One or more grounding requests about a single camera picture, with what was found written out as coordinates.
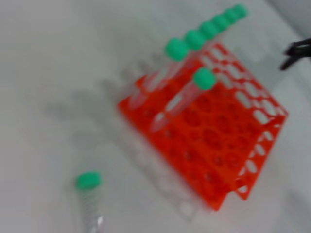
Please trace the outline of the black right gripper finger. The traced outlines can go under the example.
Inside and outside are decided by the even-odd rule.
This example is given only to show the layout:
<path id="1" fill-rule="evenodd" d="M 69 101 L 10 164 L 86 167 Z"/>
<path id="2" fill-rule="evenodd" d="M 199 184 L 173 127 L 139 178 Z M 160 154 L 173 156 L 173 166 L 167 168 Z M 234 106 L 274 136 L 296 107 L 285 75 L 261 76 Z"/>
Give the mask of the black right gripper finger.
<path id="1" fill-rule="evenodd" d="M 284 51 L 288 56 L 310 56 L 311 55 L 311 39 L 305 39 L 298 42 L 293 42 Z"/>
<path id="2" fill-rule="evenodd" d="M 310 58 L 310 57 L 311 57 L 310 52 L 291 55 L 282 63 L 282 65 L 280 66 L 279 69 L 281 71 L 287 70 L 290 67 L 292 67 L 295 63 L 297 63 L 299 60 L 301 60 L 303 58 Z"/>

